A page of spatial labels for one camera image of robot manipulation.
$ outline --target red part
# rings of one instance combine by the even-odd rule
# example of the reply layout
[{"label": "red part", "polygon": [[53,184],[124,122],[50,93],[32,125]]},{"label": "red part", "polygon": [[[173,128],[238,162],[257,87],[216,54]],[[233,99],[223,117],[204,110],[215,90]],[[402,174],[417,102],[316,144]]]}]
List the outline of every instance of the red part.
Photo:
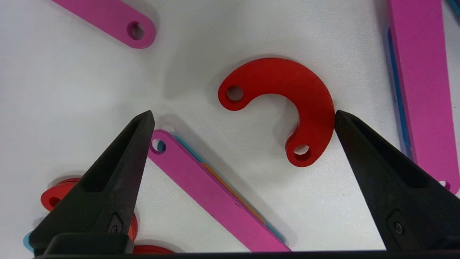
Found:
[{"label": "red part", "polygon": [[[243,91],[241,99],[235,101],[228,97],[227,90],[232,86]],[[263,94],[282,95],[297,107],[299,122],[286,141],[286,155],[295,166],[313,164],[328,146],[334,131],[334,104],[324,83],[315,73],[294,61],[258,59],[228,75],[219,87],[218,98],[228,110],[238,111]],[[302,145],[307,145],[308,151],[295,154],[296,147]]]},{"label": "red part", "polygon": [[158,247],[158,246],[150,246],[150,245],[141,245],[141,246],[134,246],[134,250],[132,251],[133,254],[153,254],[153,253],[175,253],[169,249]]},{"label": "red part", "polygon": [[[48,211],[53,208],[67,195],[70,189],[78,182],[80,178],[70,178],[60,181],[55,186],[49,188],[46,192],[41,195],[41,203]],[[132,215],[131,224],[128,230],[128,236],[131,240],[136,240],[138,235],[138,220],[136,215]]]}]

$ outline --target orange strip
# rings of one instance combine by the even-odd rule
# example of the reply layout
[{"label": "orange strip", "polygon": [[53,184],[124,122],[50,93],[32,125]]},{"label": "orange strip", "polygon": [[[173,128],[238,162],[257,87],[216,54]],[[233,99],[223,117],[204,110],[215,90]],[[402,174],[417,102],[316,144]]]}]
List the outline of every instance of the orange strip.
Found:
[{"label": "orange strip", "polygon": [[259,214],[257,213],[257,211],[255,211],[248,203],[246,200],[244,200],[240,195],[238,195],[238,193],[236,193],[232,187],[230,187],[224,180],[222,180],[222,178],[220,178],[220,176],[214,172],[214,170],[212,170],[207,164],[205,163],[202,163],[202,165],[217,179],[219,180],[219,182],[225,186],[225,188],[227,188],[227,190],[229,192],[231,192],[231,194],[233,194],[244,206],[246,206],[246,208],[252,212],[254,214],[254,216],[256,216],[263,224],[266,224],[264,218]]}]

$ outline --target c-shaped piece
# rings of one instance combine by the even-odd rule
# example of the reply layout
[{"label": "c-shaped piece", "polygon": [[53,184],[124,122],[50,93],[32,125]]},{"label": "c-shaped piece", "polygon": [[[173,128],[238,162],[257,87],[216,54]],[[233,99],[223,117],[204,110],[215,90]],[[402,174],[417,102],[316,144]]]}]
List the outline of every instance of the c-shaped piece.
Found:
[{"label": "c-shaped piece", "polygon": [[[239,100],[227,95],[231,87],[242,90]],[[321,79],[303,65],[279,58],[246,63],[225,78],[219,87],[219,101],[228,110],[238,111],[263,94],[279,94],[291,100],[299,112],[299,122],[286,141],[286,155],[295,166],[313,164],[324,152],[334,131],[334,104]],[[307,145],[304,154],[296,147]]]}]

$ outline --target pink bar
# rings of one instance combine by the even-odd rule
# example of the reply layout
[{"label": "pink bar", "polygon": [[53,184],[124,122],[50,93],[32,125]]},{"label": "pink bar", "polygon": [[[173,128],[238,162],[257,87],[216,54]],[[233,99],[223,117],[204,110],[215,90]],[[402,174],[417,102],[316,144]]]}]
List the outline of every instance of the pink bar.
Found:
[{"label": "pink bar", "polygon": [[388,0],[414,162],[460,189],[441,0]]},{"label": "pink bar", "polygon": [[157,129],[154,139],[163,141],[166,149],[159,153],[150,146],[147,156],[249,250],[291,251],[171,134]]},{"label": "pink bar", "polygon": [[[155,39],[155,26],[145,15],[120,0],[52,0],[85,21],[133,48],[146,48]],[[144,35],[136,40],[132,26],[139,23]]]}]

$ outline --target white surface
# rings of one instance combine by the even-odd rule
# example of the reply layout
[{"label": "white surface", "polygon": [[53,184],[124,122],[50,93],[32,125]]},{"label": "white surface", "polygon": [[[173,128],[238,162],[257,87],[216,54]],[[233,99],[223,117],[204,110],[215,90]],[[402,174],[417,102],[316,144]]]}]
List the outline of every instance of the white surface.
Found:
[{"label": "white surface", "polygon": [[[131,49],[50,0],[0,1],[0,182],[4,258],[30,258],[22,238],[47,211],[40,195],[81,175],[135,115],[152,110],[286,237],[293,250],[384,249],[337,136],[297,168],[284,143],[297,120],[280,96],[239,112],[217,89],[236,67],[287,57],[327,85],[336,109],[398,145],[382,29],[384,1],[129,0],[157,27]],[[459,145],[460,27],[445,8]],[[176,251],[247,251],[149,160],[137,243]]]}]

